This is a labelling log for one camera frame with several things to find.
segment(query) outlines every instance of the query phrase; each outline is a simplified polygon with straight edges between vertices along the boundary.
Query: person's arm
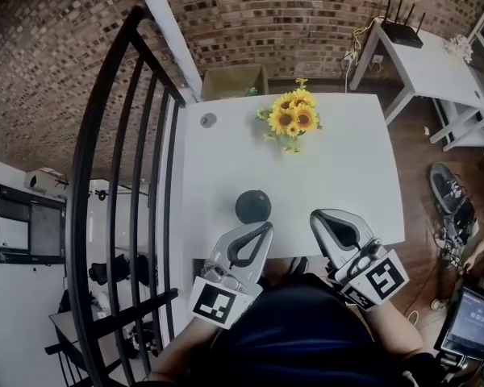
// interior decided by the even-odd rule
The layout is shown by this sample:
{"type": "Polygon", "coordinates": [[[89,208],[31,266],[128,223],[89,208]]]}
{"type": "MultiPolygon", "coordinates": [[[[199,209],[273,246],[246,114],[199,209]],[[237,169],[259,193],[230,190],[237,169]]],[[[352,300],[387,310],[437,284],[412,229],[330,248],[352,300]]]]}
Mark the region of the person's arm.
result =
{"type": "Polygon", "coordinates": [[[477,258],[484,252],[484,239],[478,243],[477,247],[475,247],[474,251],[471,255],[466,258],[462,268],[469,273],[471,269],[474,267],[475,262],[477,262],[477,258]]]}
{"type": "Polygon", "coordinates": [[[421,334],[389,301],[362,316],[389,353],[406,360],[425,352],[421,334]]]}
{"type": "Polygon", "coordinates": [[[211,341],[218,330],[214,324],[193,318],[156,358],[150,380],[178,382],[188,372],[191,356],[197,347],[211,341]]]}

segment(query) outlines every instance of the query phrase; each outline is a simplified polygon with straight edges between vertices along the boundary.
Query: brick wall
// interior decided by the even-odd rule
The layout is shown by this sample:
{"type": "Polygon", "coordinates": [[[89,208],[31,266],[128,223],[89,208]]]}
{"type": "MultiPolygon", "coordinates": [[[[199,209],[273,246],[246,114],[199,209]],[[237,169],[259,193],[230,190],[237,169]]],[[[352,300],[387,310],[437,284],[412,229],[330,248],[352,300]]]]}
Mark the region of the brick wall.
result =
{"type": "MultiPolygon", "coordinates": [[[[423,29],[466,34],[484,0],[403,0],[416,3],[411,24],[427,11],[423,29]]],[[[196,65],[263,63],[270,77],[340,77],[350,36],[387,0],[169,0],[196,65]]]]}
{"type": "MultiPolygon", "coordinates": [[[[68,173],[81,117],[119,26],[142,0],[0,0],[0,161],[31,170],[68,173]]],[[[140,34],[174,83],[182,76],[154,22],[140,34]]],[[[130,51],[115,80],[98,141],[96,177],[106,177],[123,95],[137,53],[130,51]]],[[[126,173],[150,72],[142,73],[124,148],[126,173]]],[[[152,114],[149,143],[156,130],[152,114]]]]}

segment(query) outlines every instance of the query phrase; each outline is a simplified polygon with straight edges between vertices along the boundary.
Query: black ball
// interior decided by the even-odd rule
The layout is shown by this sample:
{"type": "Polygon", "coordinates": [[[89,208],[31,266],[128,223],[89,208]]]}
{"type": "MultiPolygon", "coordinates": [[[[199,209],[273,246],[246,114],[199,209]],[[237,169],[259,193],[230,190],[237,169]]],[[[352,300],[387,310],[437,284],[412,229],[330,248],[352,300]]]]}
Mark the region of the black ball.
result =
{"type": "Polygon", "coordinates": [[[271,215],[271,201],[261,190],[249,190],[236,200],[235,212],[242,223],[260,223],[271,215]]]}

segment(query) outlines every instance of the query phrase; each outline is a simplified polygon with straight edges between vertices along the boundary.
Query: wooden floor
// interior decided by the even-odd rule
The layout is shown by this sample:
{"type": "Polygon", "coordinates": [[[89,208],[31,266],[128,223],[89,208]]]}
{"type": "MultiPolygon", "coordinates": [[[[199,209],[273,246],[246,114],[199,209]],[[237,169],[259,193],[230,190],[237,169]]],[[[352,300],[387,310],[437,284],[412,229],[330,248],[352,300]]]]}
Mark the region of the wooden floor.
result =
{"type": "MultiPolygon", "coordinates": [[[[274,86],[271,92],[282,93],[285,87],[274,86]]],[[[314,85],[309,89],[312,92],[344,91],[341,86],[314,85]]],[[[377,94],[382,109],[385,110],[400,89],[401,87],[384,88],[382,83],[382,87],[365,87],[359,92],[377,94]]],[[[394,296],[393,303],[404,314],[414,309],[420,315],[427,313],[432,299],[449,296],[457,279],[455,269],[442,269],[436,262],[436,245],[430,234],[431,225],[436,219],[432,190],[428,182],[428,171],[432,164],[442,162],[461,176],[476,210],[479,236],[484,237],[484,170],[479,168],[479,165],[484,166],[484,149],[454,148],[449,152],[442,152],[444,141],[430,144],[424,133],[425,127],[431,134],[440,129],[432,100],[426,98],[414,98],[389,125],[398,167],[406,236],[403,243],[391,247],[398,252],[411,279],[394,296]]],[[[324,263],[322,257],[312,258],[311,270],[323,275],[324,263]]]]}

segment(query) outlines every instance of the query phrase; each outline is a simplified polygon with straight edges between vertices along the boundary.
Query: monitor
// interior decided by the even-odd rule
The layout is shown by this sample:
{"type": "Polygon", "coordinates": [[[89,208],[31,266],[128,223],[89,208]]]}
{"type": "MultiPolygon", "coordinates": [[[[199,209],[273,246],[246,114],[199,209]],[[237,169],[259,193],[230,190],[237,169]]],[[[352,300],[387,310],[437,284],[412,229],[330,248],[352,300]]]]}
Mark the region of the monitor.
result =
{"type": "Polygon", "coordinates": [[[484,349],[484,299],[463,291],[449,338],[467,347],[484,349]]]}
{"type": "Polygon", "coordinates": [[[484,290],[461,288],[435,349],[484,360],[484,290]]]}

